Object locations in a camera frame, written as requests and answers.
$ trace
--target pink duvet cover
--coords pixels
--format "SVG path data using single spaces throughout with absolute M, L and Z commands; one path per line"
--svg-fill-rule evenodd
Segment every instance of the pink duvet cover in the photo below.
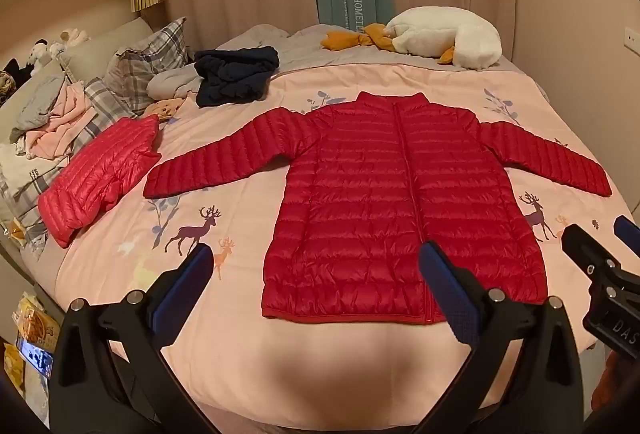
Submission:
M 308 112 L 353 100 L 361 90 L 408 96 L 471 109 L 480 121 L 510 121 L 591 156 L 526 75 L 507 71 L 441 72 L 405 65 L 340 65 L 275 78 L 267 98 L 198 109 L 187 100 L 164 128 L 159 152 L 167 160 L 218 140 L 277 106 Z M 622 197 L 558 185 L 507 169 L 514 195 L 545 260 L 550 294 L 564 301 L 578 348 L 593 343 L 581 325 L 588 279 L 564 255 L 560 235 L 578 223 L 623 263 L 640 261 L 613 236 L 612 223 L 630 216 Z M 143 179 L 121 202 L 81 233 L 60 269 L 56 299 L 66 308 L 122 299 L 184 258 L 196 241 L 215 253 L 216 272 L 178 340 L 164 356 L 204 409 L 226 409 L 264 423 L 309 430 L 382 429 L 419 422 L 456 374 L 468 348 L 447 324 L 295 324 L 260 314 L 262 259 L 271 242 L 287 166 L 277 160 L 248 179 L 158 201 L 142 197 Z M 508 380 L 512 346 L 485 403 Z

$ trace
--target plaid pillow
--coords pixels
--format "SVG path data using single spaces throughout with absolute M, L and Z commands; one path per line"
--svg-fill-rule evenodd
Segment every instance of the plaid pillow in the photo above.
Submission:
M 135 118 L 127 106 L 105 86 L 100 78 L 90 81 L 84 88 L 97 114 L 82 129 L 72 144 L 72 156 L 100 132 L 123 117 Z M 47 227 L 42 222 L 38 211 L 38 198 L 47 190 L 60 173 L 61 168 L 54 168 L 43 176 L 26 185 L 15 197 L 11 197 L 4 176 L 0 174 L 0 193 L 9 210 L 25 228 L 25 239 L 28 246 L 39 255 L 44 247 Z
M 141 115 L 155 102 L 146 93 L 146 86 L 156 74 L 187 64 L 185 20 L 177 19 L 135 46 L 119 49 L 109 62 L 104 83 L 135 114 Z

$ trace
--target jacket collar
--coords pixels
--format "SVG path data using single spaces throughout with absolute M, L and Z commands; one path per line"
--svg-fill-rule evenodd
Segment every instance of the jacket collar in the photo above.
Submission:
M 410 109 L 429 104 L 429 100 L 421 92 L 411 96 L 377 96 L 362 91 L 358 94 L 357 101 L 379 109 L 391 109 L 393 105 L 398 105 L 403 109 Z

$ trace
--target blue gripper pad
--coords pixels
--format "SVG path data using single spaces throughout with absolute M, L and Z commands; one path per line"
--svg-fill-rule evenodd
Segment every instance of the blue gripper pad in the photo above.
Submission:
M 613 223 L 613 233 L 640 257 L 640 228 L 624 215 L 620 215 Z
M 170 346 L 175 342 L 212 275 L 213 253 L 206 244 L 197 245 L 177 270 L 161 275 L 173 276 L 175 280 L 148 317 L 155 346 Z
M 480 311 L 454 275 L 453 264 L 428 242 L 420 247 L 418 264 L 453 334 L 462 344 L 475 347 L 482 327 Z

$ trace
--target deer print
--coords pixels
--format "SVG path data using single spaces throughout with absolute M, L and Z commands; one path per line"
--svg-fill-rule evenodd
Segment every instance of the deer print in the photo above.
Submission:
M 524 196 L 526 197 L 526 199 L 523 199 L 521 195 L 519 195 L 518 197 L 523 203 L 527 203 L 528 205 L 533 205 L 533 207 L 536 210 L 533 213 L 530 213 L 529 215 L 524 216 L 524 218 L 529 223 L 531 230 L 533 231 L 533 227 L 539 224 L 542 226 L 542 233 L 545 234 L 546 240 L 549 240 L 549 237 L 546 236 L 546 229 L 548 229 L 549 233 L 557 239 L 558 237 L 554 235 L 554 233 L 551 231 L 551 228 L 549 228 L 549 225 L 545 222 L 545 214 L 542 213 L 542 205 L 539 203 L 539 199 L 535 195 L 529 194 L 529 192 L 525 192 Z M 543 242 L 538 237 L 536 237 L 536 240 L 538 242 Z
M 216 210 L 216 207 L 210 207 L 207 210 L 207 213 L 202 213 L 204 207 L 200 208 L 200 215 L 204 218 L 204 224 L 202 226 L 183 226 L 178 230 L 178 233 L 175 237 L 171 237 L 169 242 L 164 246 L 164 252 L 166 253 L 166 249 L 169 245 L 174 242 L 174 240 L 178 241 L 178 253 L 182 256 L 182 250 L 180 249 L 180 245 L 184 239 L 193 239 L 191 242 L 191 246 L 189 247 L 189 251 L 187 255 L 191 253 L 191 250 L 200 242 L 200 239 L 204 237 L 210 230 L 211 226 L 216 226 L 216 219 L 220 217 L 222 214 L 220 210 Z
M 566 219 L 564 215 L 558 215 L 556 217 L 556 223 L 562 224 L 565 228 L 569 226 L 569 221 Z
M 220 269 L 228 255 L 231 255 L 231 248 L 235 246 L 235 243 L 229 239 L 229 237 L 225 237 L 224 240 L 218 239 L 218 244 L 222 251 L 220 253 L 213 254 L 213 266 L 214 270 L 218 272 L 218 279 L 222 280 L 222 273 L 220 273 Z

